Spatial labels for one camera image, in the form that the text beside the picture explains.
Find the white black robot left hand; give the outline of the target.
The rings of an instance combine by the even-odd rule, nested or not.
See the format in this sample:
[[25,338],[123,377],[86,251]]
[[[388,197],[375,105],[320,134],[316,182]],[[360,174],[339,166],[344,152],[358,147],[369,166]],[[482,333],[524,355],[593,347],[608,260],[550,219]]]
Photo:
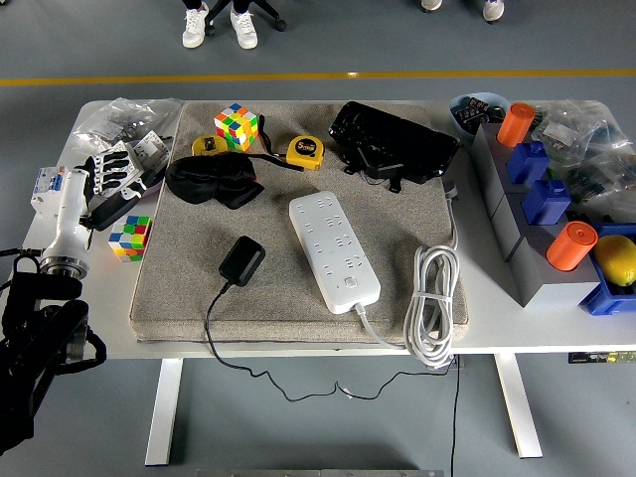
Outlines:
[[[126,168],[131,164],[132,152],[124,148],[93,155],[69,172],[59,207],[56,237],[43,252],[42,266],[87,262],[91,232],[102,232],[122,218],[155,179],[153,169],[127,173]],[[92,210],[89,203],[95,196],[95,188],[111,181],[119,190]]]

